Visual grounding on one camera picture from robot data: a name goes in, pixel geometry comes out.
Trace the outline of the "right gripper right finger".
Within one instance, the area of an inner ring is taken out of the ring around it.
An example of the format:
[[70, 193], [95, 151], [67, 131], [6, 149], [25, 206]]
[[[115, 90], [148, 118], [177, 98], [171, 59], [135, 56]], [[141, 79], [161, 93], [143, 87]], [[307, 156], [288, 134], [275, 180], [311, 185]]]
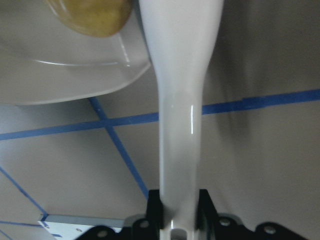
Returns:
[[274, 222], [250, 230], [239, 219], [218, 214], [206, 189], [199, 191], [197, 226], [205, 240], [304, 240], [305, 237]]

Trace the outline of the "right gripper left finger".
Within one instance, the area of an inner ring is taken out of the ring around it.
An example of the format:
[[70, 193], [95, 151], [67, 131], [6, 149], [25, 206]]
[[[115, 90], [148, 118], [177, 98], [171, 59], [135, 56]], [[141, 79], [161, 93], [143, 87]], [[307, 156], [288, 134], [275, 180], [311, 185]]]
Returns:
[[120, 232], [98, 225], [77, 237], [78, 240], [159, 240], [160, 230], [164, 226], [164, 209], [160, 200], [160, 191], [148, 192], [144, 217], [135, 220], [131, 226], [124, 226]]

